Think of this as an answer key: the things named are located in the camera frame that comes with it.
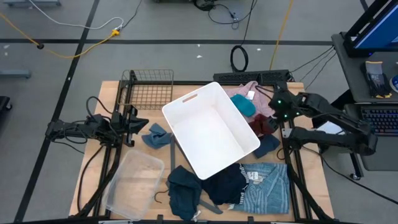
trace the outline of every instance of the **wire basket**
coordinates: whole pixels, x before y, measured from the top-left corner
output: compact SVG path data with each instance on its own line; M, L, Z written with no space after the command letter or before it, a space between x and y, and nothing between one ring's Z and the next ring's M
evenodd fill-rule
M120 81L120 105L139 110L161 110L172 101L174 71L169 69L125 70ZM128 84L132 85L128 94Z

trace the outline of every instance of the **pink cloth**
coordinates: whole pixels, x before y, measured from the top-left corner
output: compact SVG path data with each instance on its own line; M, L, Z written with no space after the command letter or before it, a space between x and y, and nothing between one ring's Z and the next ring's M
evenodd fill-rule
M248 84L246 84L245 86L241 84L238 88L225 89L226 94L230 98L236 94L240 94L246 97L249 91L255 92L252 103L256 107L256 113L250 117L243 115L244 119L248 123L254 121L254 117L257 116L258 114L262 114L266 117L269 117L275 113L275 111L268 106L269 99L256 90L256 85L258 85L256 81L251 81L248 82Z

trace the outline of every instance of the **keyboard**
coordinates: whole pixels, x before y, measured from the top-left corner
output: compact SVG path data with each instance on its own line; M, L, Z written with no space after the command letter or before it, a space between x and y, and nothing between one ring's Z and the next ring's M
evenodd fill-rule
M361 107L362 119L380 136L398 136L398 107Z
M288 70L217 73L213 75L213 80L216 82L237 84L246 84L250 81L257 81L259 85L266 85L275 82L288 82L291 79L292 76Z

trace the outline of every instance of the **garment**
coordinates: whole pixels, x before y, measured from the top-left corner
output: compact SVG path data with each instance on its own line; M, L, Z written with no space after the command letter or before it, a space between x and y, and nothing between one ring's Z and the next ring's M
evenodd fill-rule
M154 149L159 149L167 144L170 143L172 134L167 133L160 125L154 123L149 131L150 134L141 136L142 140L147 144L149 147Z
M251 81L244 86L240 85L238 88L225 89L226 94L230 98L236 94L247 96L249 91L254 91L254 98L252 100L252 103L256 107L256 112L251 117L244 116L244 119L248 123L254 121L254 117L257 114L263 114L264 116L269 117L275 113L275 111L268 106L269 99L261 94L258 90L256 90L256 85L258 85L256 81Z
M256 214L287 214L290 198L287 165L264 162L243 164L243 167L249 186L243 204L233 205L232 209Z
M248 175L243 166L235 163L203 180L201 186L216 205L239 204L243 203L248 183Z
M277 139L275 136L271 134L265 134L263 135L261 141L260 141L260 147L258 149L254 150L254 155L255 157L261 158L265 156L268 152L271 152L278 148L280 144L279 139Z
M240 94L236 94L231 97L231 101L237 107L237 109L245 116L250 117L256 112L256 107Z
M167 178L170 207L174 215L190 221L197 212L201 194L201 180L184 167L178 166Z
M272 134L278 130L278 124L271 117L266 117L262 114L257 114L254 121L249 123L250 128L257 136L260 134Z

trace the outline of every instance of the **wooden table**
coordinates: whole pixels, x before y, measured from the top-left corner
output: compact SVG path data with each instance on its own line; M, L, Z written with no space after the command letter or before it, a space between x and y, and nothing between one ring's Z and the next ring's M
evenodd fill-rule
M299 91L303 91L303 84L302 83L289 83L289 90L297 94ZM174 85L173 88L173 99L179 98L193 90L196 90L200 86L194 86L194 85ZM236 88L236 86L225 86L225 88ZM118 90L118 82L103 82L101 91L99 93L99 99L104 103L105 107L107 108L113 108L114 106L114 101L116 99L116 94ZM105 112L104 109L102 109L100 104L97 104L95 113L101 113L104 116L109 116L107 112ZM171 132L170 127L168 126L161 110L139 110L137 117L139 118L147 118L149 119L149 124L147 124L144 129L142 130L143 133L148 133L149 128L152 126L154 123L158 123L161 125L166 131ZM309 118L306 118L304 116L298 117L295 119L295 125L296 126L301 126L304 128L311 128L311 121ZM276 131L274 135L280 139L280 131ZM165 184L167 177L170 174L170 145L164 146L163 148L160 148L158 150L152 149L148 146L146 146L143 142L140 136L134 136L134 140L136 142L136 146L134 149L138 149L146 154L152 155L154 157L157 157L161 160L163 160L165 164L165 171L160 183L160 187L158 191L165 191L167 190L167 186ZM313 150L318 150L317 146L315 144L307 144L307 147ZM85 155L83 158L83 162L81 164L81 169L80 173L87 163L88 159L95 153L95 151L98 150L100 147L99 142L96 140L89 140L86 149L85 149ZM122 158L123 155L132 148L128 148L126 146L123 146L123 151L122 151ZM104 158L104 152L105 150L103 149L90 163L88 166L85 176L83 179L83 187L81 190L81 205L83 206L93 195L93 192L97 189L98 182L100 179L100 172L103 164L103 158ZM276 156L277 150L268 153L266 156L256 159L253 154L250 154L243 159L241 159L239 162L240 163L258 163L258 162L278 162L278 163L284 163L284 161L280 161L277 156ZM323 173L323 167L321 160L318 155L315 153L311 153L305 150L301 150L301 158L302 158L302 164L303 164L303 170L305 174L305 181L307 184L307 189L308 191L312 194L314 199L317 201L319 206L321 206L322 209L324 209L325 213L328 214L329 216L333 217L333 210L331 208L331 203L330 203L330 198L329 198L329 193L328 193L328 188L326 186L326 180L325 176ZM293 163L295 163L294 156L291 156ZM109 162L109 166L112 164L113 158L111 158ZM178 165L183 165L184 168L191 170L190 166L188 165L188 162L185 160L184 156L182 153L176 148L175 150L175 165L176 167ZM75 189L75 195L73 197L72 205L70 207L70 214L76 214L77 213L77 207L76 207L76 198L77 198L77 191L78 191L78 182L76 183L76 189ZM300 210L300 216L302 218L305 217L305 212L303 209L303 203L302 203L302 196L301 193L297 190L297 199L298 199L298 206ZM201 199L203 199L206 202L209 202L212 204L211 200L209 199L207 193L205 191L202 191ZM146 220L155 220L157 218L157 215L163 215L164 220L180 220L180 217L175 216L172 214L172 211L169 206L169 196L167 194L158 194L157 195L157 200L161 201L162 203L152 203L150 206L149 211L145 215ZM247 221L248 216L253 216L255 221L294 221L294 216L293 216L293 211L292 211L292 206L291 206L291 201L290 201L290 212L289 214L286 215L256 215L256 214L248 214L244 212L237 212L237 211L232 211L232 210L227 210L228 205L224 204L219 206L219 208L223 211L223 214L217 215L206 208L202 207L201 205L198 206L198 209L201 210L201 215L198 217L200 220L219 220L219 221ZM101 214L103 214L104 208L101 206ZM112 213L111 218L123 218L118 216L117 214Z

